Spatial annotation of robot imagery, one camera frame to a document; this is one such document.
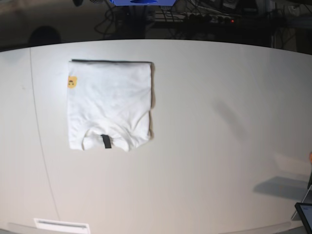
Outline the blue robot base block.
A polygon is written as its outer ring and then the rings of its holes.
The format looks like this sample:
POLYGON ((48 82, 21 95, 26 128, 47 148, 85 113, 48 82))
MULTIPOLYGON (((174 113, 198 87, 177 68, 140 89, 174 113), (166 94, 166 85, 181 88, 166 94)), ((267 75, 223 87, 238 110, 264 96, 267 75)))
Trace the blue robot base block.
POLYGON ((176 0, 111 0, 115 6, 173 6, 176 0))

